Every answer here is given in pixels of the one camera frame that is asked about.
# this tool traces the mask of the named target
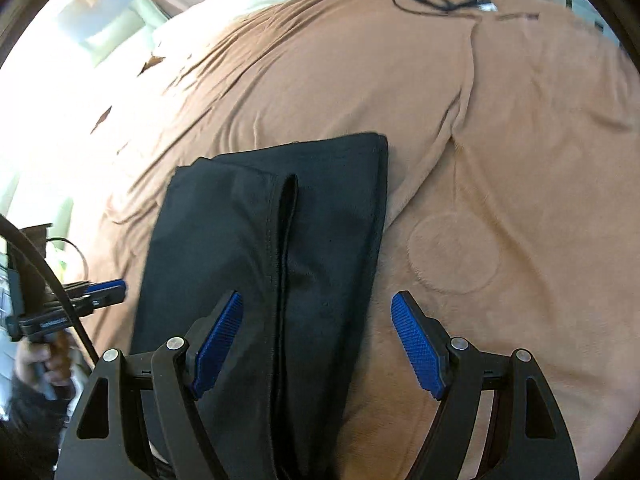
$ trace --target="bed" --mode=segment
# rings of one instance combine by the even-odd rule
[[[163,26],[82,147],[92,192],[70,237],[92,279],[129,284],[125,304],[84,322],[98,352],[129,347],[176,166],[377,131],[388,209],[340,477],[404,478],[433,420],[390,320],[390,298],[408,289],[478,348],[534,353],[581,478],[595,478],[640,410],[640,78],[552,0],[493,1],[495,12],[446,18],[411,0],[207,0]]]

